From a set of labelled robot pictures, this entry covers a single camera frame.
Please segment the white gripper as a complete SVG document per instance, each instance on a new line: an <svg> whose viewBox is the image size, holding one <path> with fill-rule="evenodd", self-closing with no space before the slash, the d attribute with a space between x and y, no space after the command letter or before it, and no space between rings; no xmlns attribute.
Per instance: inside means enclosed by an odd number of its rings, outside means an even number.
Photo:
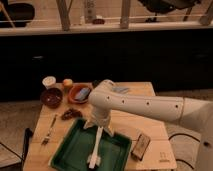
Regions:
<svg viewBox="0 0 213 171"><path fill-rule="evenodd" d="M94 107L89 121L86 121L83 129L88 129L94 125L104 127L104 131L111 137L114 136L114 129L110 124L111 116L108 109Z"/></svg>

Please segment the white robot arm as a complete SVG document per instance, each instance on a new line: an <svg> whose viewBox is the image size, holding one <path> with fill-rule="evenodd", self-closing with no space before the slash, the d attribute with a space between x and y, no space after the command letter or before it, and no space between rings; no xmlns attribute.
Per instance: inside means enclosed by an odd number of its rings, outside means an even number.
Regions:
<svg viewBox="0 0 213 171"><path fill-rule="evenodd" d="M112 110L177 124L201 134L194 171L213 171L213 101L122 94L115 88L116 83L106 79L91 91L88 102L92 105L92 112L85 129L97 125L113 136Z"/></svg>

